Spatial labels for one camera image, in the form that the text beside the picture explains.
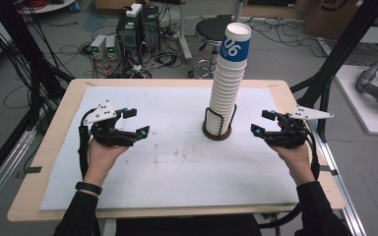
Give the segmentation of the person's right hand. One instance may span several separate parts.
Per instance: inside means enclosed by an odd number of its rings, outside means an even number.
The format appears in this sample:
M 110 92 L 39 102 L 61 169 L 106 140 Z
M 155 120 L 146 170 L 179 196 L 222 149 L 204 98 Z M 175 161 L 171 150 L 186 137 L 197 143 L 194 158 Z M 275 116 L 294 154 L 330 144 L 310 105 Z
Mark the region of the person's right hand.
M 309 162 L 309 147 L 295 148 L 271 146 L 289 169 L 289 174 L 297 186 L 315 181 Z

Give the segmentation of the large cardboard box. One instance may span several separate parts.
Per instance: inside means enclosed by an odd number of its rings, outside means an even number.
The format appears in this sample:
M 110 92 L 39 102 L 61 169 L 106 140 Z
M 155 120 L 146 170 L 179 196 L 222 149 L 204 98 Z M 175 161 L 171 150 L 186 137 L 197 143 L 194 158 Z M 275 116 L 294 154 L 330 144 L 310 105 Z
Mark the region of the large cardboard box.
M 364 0 L 310 0 L 303 23 L 307 35 L 339 39 Z

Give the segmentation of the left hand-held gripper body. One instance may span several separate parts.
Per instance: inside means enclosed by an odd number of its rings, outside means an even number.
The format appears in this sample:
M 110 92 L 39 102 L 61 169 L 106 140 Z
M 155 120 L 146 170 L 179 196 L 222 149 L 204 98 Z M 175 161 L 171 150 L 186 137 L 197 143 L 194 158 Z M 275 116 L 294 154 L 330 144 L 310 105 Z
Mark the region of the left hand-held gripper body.
M 107 147 L 131 147 L 135 143 L 133 132 L 119 131 L 115 128 L 116 122 L 122 118 L 121 110 L 115 110 L 107 99 L 96 108 L 85 113 L 81 120 L 83 126 L 91 124 L 91 133 L 94 139 Z

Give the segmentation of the person's left hand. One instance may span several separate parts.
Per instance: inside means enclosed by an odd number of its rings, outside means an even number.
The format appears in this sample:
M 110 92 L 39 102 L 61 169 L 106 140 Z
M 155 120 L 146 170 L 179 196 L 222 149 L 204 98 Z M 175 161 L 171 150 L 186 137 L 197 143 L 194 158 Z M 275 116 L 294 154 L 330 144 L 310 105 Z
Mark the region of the person's left hand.
M 89 167 L 84 182 L 101 187 L 117 158 L 127 149 L 128 147 L 106 147 L 92 139 L 89 145 Z

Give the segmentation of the silver power supply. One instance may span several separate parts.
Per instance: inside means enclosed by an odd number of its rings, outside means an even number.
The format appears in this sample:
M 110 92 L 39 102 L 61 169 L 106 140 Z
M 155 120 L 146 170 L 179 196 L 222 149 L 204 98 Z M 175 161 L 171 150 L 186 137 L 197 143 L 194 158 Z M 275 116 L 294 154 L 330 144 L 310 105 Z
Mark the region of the silver power supply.
M 118 59 L 116 37 L 114 35 L 108 35 L 106 37 L 105 48 L 106 48 L 106 55 L 109 60 Z
M 106 36 L 98 35 L 91 44 L 91 50 L 95 60 L 103 60 L 106 56 Z

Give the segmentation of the stack of paper cups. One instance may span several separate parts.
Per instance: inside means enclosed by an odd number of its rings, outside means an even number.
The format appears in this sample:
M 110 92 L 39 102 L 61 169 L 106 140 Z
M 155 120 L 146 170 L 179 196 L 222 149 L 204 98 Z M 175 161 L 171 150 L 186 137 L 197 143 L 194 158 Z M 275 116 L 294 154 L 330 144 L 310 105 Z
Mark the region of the stack of paper cups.
M 230 23 L 224 32 L 214 75 L 210 105 L 219 114 L 232 112 L 247 65 L 251 29 Z

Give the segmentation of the white box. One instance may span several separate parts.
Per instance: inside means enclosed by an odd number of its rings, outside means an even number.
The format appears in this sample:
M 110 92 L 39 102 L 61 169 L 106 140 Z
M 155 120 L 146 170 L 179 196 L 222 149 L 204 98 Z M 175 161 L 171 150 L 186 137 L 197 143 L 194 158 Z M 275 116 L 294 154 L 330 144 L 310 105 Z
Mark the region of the white box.
M 130 9 L 126 11 L 126 16 L 135 18 L 139 15 L 142 9 L 143 9 L 142 4 L 134 3 L 131 5 Z

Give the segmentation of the white floor board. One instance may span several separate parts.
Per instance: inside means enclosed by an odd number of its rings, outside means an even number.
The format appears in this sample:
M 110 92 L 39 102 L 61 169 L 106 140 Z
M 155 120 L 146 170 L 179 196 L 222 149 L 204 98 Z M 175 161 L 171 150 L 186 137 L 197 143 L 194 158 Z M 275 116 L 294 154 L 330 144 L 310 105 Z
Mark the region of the white floor board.
M 365 132 L 378 135 L 378 102 L 355 88 L 357 78 L 364 70 L 364 66 L 343 65 L 336 74 L 336 82 Z

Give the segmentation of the white foam mat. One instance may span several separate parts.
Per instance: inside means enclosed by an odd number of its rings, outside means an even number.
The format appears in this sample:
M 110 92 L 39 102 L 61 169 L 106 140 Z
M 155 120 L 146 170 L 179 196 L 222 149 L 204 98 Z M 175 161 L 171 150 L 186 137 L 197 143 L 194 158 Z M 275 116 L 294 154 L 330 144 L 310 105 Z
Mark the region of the white foam mat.
M 135 108 L 121 119 L 120 130 L 149 127 L 116 161 L 103 184 L 101 208 L 217 207 L 294 205 L 295 184 L 278 155 L 250 127 L 278 126 L 262 118 L 275 109 L 266 88 L 241 88 L 231 134 L 212 141 L 202 131 L 209 88 L 91 87 L 87 88 L 56 157 L 43 209 L 66 208 L 81 178 L 79 126 L 84 114 L 108 100 L 114 108 Z

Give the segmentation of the black round stool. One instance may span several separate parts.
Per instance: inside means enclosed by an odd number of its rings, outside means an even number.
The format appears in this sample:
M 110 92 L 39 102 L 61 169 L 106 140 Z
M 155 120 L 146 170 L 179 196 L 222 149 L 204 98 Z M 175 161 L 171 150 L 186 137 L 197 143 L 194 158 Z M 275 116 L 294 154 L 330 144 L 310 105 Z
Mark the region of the black round stool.
M 208 45 L 213 49 L 209 59 L 198 61 L 188 72 L 190 78 L 204 79 L 214 75 L 224 32 L 231 22 L 232 15 L 217 15 L 202 20 L 195 26 L 195 36 L 202 42 L 199 50 L 203 51 Z

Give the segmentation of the black wire cup holder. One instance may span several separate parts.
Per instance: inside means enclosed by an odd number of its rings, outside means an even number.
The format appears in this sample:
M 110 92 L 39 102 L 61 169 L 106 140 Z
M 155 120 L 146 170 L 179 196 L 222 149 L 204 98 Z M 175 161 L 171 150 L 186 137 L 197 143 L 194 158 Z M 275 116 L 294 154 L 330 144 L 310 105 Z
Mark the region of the black wire cup holder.
M 207 107 L 202 124 L 203 134 L 213 141 L 223 141 L 227 139 L 232 132 L 231 124 L 236 110 L 237 106 L 234 105 L 230 114 L 222 115 L 211 107 Z

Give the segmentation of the aluminium rail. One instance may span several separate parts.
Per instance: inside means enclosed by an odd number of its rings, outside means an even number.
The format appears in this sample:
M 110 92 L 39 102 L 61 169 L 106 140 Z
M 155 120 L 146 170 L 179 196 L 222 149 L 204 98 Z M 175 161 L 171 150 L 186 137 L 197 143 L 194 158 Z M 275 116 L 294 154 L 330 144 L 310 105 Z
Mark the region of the aluminium rail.
M 362 222 L 356 212 L 351 197 L 347 191 L 346 184 L 342 178 L 340 169 L 335 162 L 334 156 L 323 136 L 318 134 L 319 120 L 305 120 L 308 127 L 315 136 L 316 144 L 319 149 L 320 162 L 322 165 L 328 165 L 331 169 L 336 169 L 338 175 L 333 176 L 330 172 L 321 172 L 320 182 L 332 205 L 332 208 L 339 212 L 348 229 L 353 236 L 367 236 Z
M 29 150 L 36 137 L 36 129 L 24 131 L 15 139 L 7 152 L 3 153 L 3 162 L 0 164 L 0 192 L 8 183 L 11 175 Z

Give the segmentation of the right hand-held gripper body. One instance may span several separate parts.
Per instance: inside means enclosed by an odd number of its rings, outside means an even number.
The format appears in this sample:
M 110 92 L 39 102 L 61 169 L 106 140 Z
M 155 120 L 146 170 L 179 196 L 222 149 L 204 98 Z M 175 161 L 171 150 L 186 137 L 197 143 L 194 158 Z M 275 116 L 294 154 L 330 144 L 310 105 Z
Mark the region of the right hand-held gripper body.
M 305 120 L 333 118 L 334 114 L 297 105 L 285 114 L 277 112 L 275 120 L 281 125 L 278 132 L 266 131 L 265 143 L 269 146 L 295 148 L 302 146 L 307 140 Z

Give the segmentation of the black computer tower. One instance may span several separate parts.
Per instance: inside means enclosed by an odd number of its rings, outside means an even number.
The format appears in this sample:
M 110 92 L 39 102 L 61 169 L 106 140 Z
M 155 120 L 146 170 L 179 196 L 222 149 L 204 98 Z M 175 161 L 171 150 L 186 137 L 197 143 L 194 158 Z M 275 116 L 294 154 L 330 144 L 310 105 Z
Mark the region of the black computer tower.
M 140 46 L 143 40 L 140 17 L 127 17 L 121 14 L 116 28 L 123 60 L 139 65 L 141 63 Z
M 146 46 L 159 51 L 158 6 L 145 6 L 142 12 L 143 36 Z

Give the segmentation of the black frame post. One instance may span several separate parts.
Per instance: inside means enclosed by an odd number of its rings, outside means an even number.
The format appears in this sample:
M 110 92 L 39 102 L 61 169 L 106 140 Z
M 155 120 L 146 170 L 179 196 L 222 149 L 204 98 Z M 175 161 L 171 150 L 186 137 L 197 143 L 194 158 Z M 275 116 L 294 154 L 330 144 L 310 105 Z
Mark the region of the black frame post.
M 377 18 L 378 0 L 363 0 L 321 68 L 314 76 L 290 88 L 292 93 L 306 89 L 297 100 L 299 105 L 313 108 L 316 101 L 320 100 L 319 110 L 328 110 L 331 83 L 335 75 Z
M 54 64 L 44 57 L 28 29 L 24 11 L 17 0 L 0 0 L 0 24 L 12 39 L 9 41 L 0 31 L 0 48 L 28 89 L 29 120 L 31 124 L 35 124 L 42 108 L 49 106 L 50 101 L 56 102 L 63 97 L 66 90 L 61 81 L 69 84 L 74 77 L 59 69 L 57 58 L 42 34 Z

